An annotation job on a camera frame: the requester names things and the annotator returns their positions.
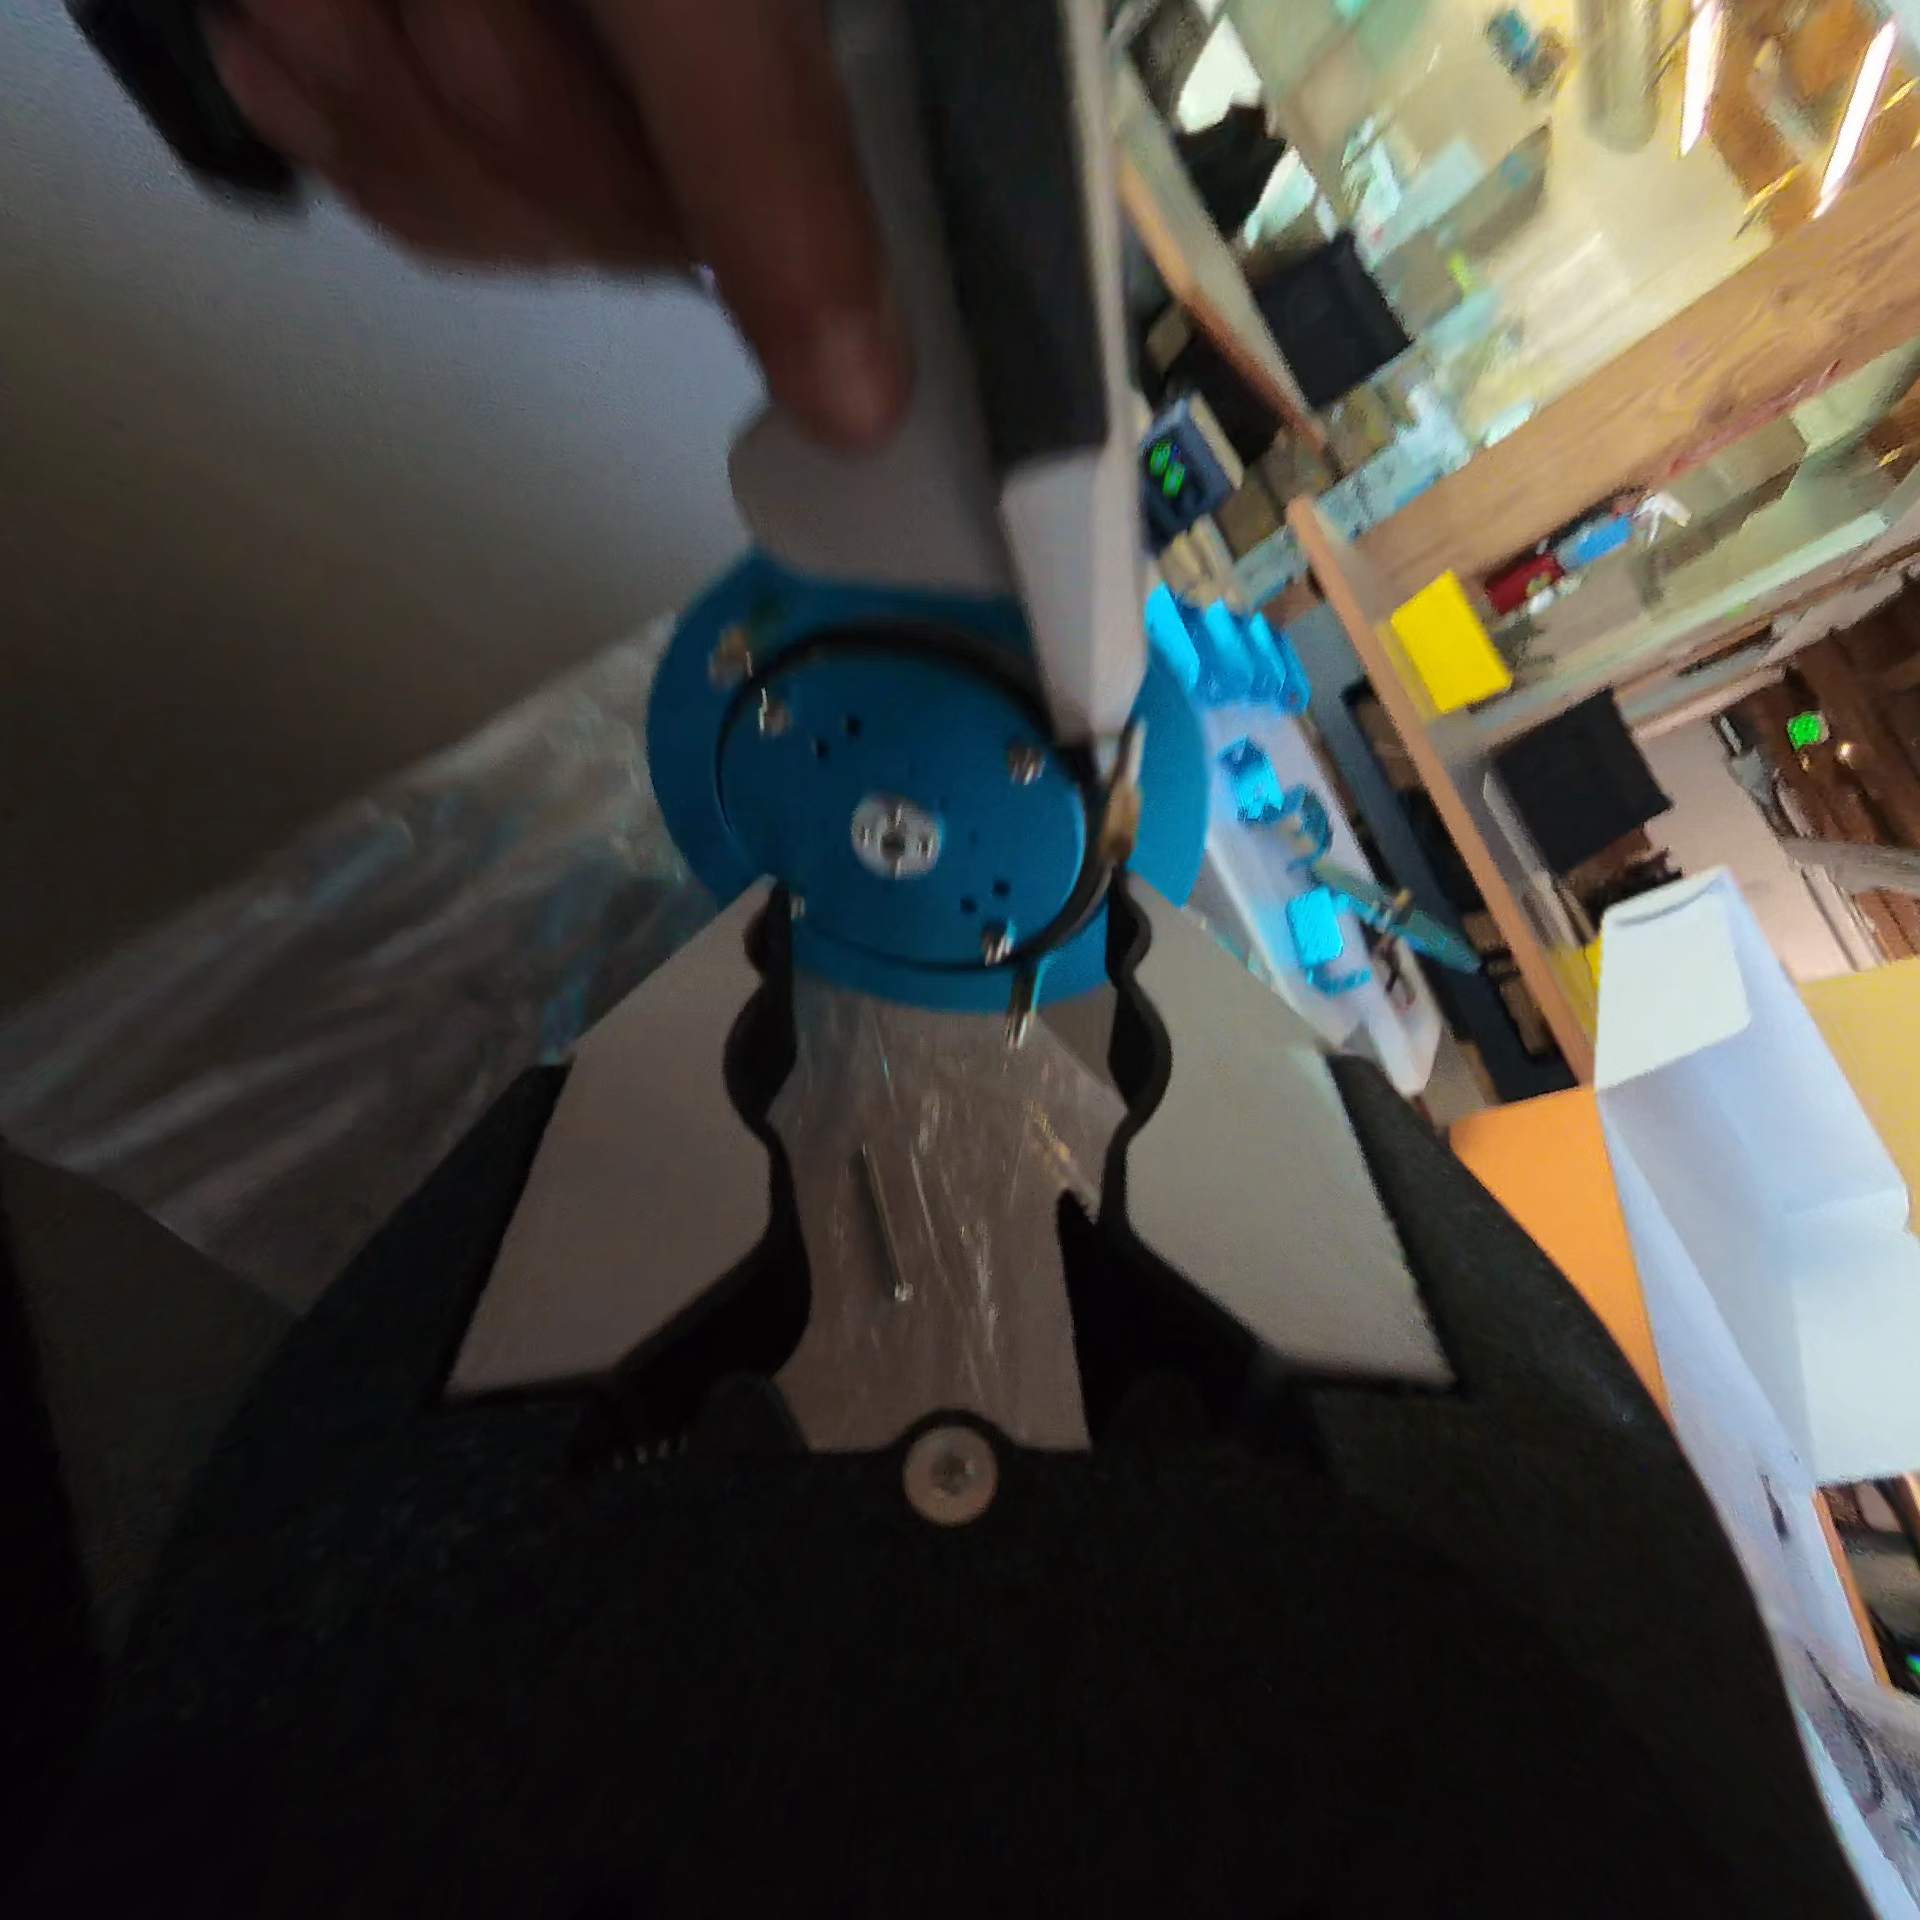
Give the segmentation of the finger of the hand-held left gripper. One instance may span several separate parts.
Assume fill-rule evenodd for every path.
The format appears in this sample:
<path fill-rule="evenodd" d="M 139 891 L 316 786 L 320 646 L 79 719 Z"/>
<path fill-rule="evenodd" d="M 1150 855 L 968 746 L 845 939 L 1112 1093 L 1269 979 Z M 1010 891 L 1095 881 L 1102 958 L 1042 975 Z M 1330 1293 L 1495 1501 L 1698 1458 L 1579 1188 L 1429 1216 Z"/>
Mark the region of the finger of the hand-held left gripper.
<path fill-rule="evenodd" d="M 1122 292 L 1122 216 L 1112 128 L 1112 61 L 1100 2 L 1052 2 L 1079 193 L 1079 263 L 1102 426 L 1013 466 L 1000 512 L 1060 739 L 1118 739 L 1142 679 L 1140 393 Z"/>

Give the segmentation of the white foam tray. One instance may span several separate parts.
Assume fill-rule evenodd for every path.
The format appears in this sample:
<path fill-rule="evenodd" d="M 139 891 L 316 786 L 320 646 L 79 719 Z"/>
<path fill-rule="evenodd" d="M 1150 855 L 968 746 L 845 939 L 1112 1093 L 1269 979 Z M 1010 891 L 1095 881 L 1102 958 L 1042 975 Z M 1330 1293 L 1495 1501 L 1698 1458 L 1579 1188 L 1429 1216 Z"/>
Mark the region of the white foam tray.
<path fill-rule="evenodd" d="M 1375 933 L 1342 909 L 1349 939 L 1365 939 L 1375 982 L 1345 998 L 1318 995 L 1296 968 L 1282 921 L 1286 903 L 1312 883 L 1262 858 L 1235 826 L 1218 752 L 1252 733 L 1286 783 L 1305 779 L 1320 788 L 1330 813 L 1330 848 L 1320 869 L 1349 869 L 1385 889 L 1399 889 L 1378 859 L 1363 811 L 1378 779 L 1359 766 L 1345 699 L 1356 686 L 1356 659 L 1326 609 L 1275 628 L 1289 636 L 1309 671 L 1305 715 L 1286 718 L 1249 699 L 1218 708 L 1190 703 L 1203 726 L 1210 786 L 1203 878 L 1190 905 L 1335 1052 L 1370 1056 L 1398 1091 L 1416 1096 L 1426 1091 L 1442 1036 L 1442 1011 L 1422 971 L 1426 958 Z"/>

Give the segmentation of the person's left hand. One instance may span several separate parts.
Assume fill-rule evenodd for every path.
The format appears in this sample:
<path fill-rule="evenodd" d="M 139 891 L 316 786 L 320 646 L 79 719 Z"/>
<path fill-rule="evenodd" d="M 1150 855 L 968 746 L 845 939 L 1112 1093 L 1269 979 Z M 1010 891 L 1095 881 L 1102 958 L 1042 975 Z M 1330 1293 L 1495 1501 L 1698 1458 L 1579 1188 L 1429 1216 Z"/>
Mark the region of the person's left hand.
<path fill-rule="evenodd" d="M 425 259 L 693 273 L 823 446 L 900 426 L 910 339 L 820 2 L 213 2 L 248 128 Z"/>

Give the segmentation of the black device with green display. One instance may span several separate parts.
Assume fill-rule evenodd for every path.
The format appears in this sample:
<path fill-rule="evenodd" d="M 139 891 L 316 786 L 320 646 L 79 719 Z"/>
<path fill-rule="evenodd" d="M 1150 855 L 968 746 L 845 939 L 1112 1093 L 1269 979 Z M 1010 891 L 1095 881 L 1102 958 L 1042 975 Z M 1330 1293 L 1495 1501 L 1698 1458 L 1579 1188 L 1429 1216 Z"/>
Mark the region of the black device with green display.
<path fill-rule="evenodd" d="M 1200 393 L 1163 405 L 1140 439 L 1140 515 L 1150 558 L 1215 518 L 1243 482 L 1243 463 Z"/>

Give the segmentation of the orange and white cardboard box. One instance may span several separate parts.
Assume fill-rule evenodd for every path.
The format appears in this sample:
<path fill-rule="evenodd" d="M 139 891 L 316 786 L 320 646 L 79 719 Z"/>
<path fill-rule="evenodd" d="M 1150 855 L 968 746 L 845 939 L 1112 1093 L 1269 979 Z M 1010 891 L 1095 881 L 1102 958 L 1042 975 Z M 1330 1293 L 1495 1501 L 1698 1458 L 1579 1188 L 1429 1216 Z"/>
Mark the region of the orange and white cardboard box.
<path fill-rule="evenodd" d="M 1915 1918 L 1918 1703 L 1822 1501 L 1918 1466 L 1910 1188 L 1725 869 L 1605 915 L 1596 1005 L 1595 1085 L 1453 1153 L 1655 1389 L 1869 1913 Z"/>

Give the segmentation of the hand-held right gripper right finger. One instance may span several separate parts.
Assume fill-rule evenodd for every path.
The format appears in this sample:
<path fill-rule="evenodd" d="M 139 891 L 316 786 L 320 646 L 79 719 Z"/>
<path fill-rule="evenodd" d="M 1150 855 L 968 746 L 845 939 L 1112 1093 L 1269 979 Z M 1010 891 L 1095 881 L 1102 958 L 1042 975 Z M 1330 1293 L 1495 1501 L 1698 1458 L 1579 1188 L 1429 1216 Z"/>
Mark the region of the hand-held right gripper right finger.
<path fill-rule="evenodd" d="M 1318 1393 L 1452 1393 L 1309 1021 L 1140 878 L 1108 891 L 1105 965 L 1120 1121 L 1056 1212 L 1092 1449 L 1312 1453 Z"/>

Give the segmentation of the yellow box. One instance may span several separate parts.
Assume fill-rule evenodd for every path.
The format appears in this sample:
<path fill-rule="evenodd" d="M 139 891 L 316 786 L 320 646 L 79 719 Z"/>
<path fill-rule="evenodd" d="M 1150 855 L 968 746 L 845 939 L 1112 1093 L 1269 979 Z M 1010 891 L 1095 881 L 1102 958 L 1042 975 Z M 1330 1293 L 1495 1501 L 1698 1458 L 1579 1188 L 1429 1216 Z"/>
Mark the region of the yellow box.
<path fill-rule="evenodd" d="M 1458 571 L 1442 571 L 1389 613 L 1389 631 L 1433 718 L 1499 699 L 1513 689 L 1482 602 Z"/>

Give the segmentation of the brass hex standoff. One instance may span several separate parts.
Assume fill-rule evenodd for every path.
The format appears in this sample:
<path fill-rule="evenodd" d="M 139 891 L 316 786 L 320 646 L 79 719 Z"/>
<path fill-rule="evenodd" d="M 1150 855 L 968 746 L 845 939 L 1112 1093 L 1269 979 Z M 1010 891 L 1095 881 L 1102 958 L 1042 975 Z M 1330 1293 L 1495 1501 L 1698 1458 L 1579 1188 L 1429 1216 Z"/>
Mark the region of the brass hex standoff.
<path fill-rule="evenodd" d="M 1092 855 L 1098 865 L 1108 871 L 1122 871 L 1140 843 L 1142 748 L 1142 718 L 1129 718 L 1113 736 L 1098 742 L 1098 772 L 1102 783 L 1098 791 Z"/>

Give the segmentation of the blue metal turntable disc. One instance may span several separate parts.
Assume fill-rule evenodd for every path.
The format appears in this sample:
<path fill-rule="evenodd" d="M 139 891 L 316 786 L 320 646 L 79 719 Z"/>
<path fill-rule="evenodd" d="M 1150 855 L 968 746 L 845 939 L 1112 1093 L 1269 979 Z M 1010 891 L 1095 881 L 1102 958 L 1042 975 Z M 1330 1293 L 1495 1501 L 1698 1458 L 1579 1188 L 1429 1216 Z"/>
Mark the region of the blue metal turntable disc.
<path fill-rule="evenodd" d="M 1010 598 L 806 576 L 750 551 L 655 671 L 646 766 L 716 903 L 799 905 L 798 971 L 985 1016 L 1108 975 L 1105 779 L 1060 746 Z"/>

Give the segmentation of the teal metal part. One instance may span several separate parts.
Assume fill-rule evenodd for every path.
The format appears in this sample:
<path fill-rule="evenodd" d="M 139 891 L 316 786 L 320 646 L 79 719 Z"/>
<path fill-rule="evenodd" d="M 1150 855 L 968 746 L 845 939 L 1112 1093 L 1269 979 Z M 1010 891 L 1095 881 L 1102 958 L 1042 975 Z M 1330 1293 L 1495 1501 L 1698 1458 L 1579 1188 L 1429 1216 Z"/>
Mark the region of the teal metal part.
<path fill-rule="evenodd" d="M 1482 958 L 1475 943 L 1445 921 L 1413 903 L 1408 889 L 1385 889 L 1345 869 L 1320 869 L 1320 883 L 1352 916 L 1385 939 L 1403 943 L 1416 958 L 1458 975 L 1480 975 Z"/>

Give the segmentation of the blue metal L bracket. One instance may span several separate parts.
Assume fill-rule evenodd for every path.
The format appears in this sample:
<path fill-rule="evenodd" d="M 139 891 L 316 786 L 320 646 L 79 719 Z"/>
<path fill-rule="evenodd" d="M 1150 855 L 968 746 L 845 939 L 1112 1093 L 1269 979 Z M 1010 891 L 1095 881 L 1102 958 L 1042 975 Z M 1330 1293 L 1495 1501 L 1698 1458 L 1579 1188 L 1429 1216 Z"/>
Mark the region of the blue metal L bracket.
<path fill-rule="evenodd" d="M 1243 733 L 1218 752 L 1225 778 L 1235 826 L 1252 846 L 1289 875 L 1318 881 L 1320 859 L 1330 848 L 1330 813 L 1318 786 L 1286 783 L 1270 755 Z"/>

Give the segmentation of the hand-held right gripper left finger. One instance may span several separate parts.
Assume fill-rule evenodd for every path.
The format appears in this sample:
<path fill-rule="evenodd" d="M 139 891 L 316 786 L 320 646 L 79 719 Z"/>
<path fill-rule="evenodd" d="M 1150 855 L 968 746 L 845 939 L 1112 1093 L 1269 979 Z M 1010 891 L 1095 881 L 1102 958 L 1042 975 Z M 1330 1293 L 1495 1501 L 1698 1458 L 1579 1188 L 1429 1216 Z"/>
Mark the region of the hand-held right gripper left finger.
<path fill-rule="evenodd" d="M 772 1108 L 798 1065 L 793 909 L 750 883 L 573 1049 L 446 1389 L 579 1396 L 586 1449 L 692 1438 L 812 1315 Z"/>

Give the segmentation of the small metal rod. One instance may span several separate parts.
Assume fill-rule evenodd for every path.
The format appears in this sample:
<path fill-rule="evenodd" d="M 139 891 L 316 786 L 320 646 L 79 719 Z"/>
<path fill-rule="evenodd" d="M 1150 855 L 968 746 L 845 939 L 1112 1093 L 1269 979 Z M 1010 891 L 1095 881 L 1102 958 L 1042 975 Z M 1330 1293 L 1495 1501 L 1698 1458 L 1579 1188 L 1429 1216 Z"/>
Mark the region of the small metal rod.
<path fill-rule="evenodd" d="M 905 1255 L 903 1255 L 900 1229 L 896 1229 L 890 1193 L 889 1193 L 889 1185 L 886 1185 L 886 1171 L 882 1171 L 878 1145 L 872 1141 L 860 1141 L 856 1153 L 855 1153 L 855 1165 L 856 1165 L 860 1192 L 862 1192 L 869 1222 L 872 1222 L 875 1243 L 878 1243 L 878 1261 L 880 1261 L 886 1293 L 900 1306 L 915 1303 L 918 1286 L 910 1281 L 910 1271 L 908 1271 L 908 1262 L 905 1262 Z"/>

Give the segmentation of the large clear plastic bag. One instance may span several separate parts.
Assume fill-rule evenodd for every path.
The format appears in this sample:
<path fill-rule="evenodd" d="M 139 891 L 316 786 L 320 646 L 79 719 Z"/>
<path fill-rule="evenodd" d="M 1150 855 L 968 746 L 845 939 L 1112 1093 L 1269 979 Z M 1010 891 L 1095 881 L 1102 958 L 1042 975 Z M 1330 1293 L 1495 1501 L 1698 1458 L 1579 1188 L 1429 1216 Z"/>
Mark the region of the large clear plastic bag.
<path fill-rule="evenodd" d="M 713 916 L 660 821 L 642 718 L 660 618 L 250 878 L 2 1023 L 2 1136 L 120 1193 L 282 1309 L 349 1258 L 500 1091 Z M 812 1439 L 933 1408 L 1086 1449 L 1056 1206 L 1092 1203 L 1118 1093 L 1046 1023 L 793 979 L 772 1121 L 815 1309 L 780 1376 Z M 856 1181 L 878 1145 L 918 1286 L 882 1286 Z"/>

